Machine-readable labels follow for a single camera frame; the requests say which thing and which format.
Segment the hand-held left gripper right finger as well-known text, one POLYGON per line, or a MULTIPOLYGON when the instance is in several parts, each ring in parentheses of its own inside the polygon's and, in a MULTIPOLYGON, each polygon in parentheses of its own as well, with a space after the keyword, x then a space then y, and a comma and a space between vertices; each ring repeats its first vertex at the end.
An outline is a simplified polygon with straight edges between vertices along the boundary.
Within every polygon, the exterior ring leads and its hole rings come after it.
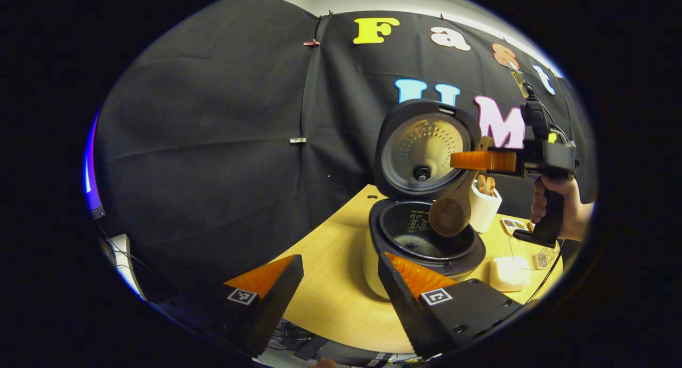
POLYGON ((479 279, 456 282, 391 252, 378 255, 378 276, 422 358, 468 348, 522 310, 479 279))

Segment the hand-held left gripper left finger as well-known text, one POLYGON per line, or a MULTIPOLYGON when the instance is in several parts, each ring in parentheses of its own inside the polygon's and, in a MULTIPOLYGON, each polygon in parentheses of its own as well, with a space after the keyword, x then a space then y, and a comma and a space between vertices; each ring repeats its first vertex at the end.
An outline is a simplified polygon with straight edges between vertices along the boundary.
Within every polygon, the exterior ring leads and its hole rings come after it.
POLYGON ((293 254, 228 281, 181 290, 155 307, 210 344, 256 357, 265 351, 303 278, 302 256, 293 254))

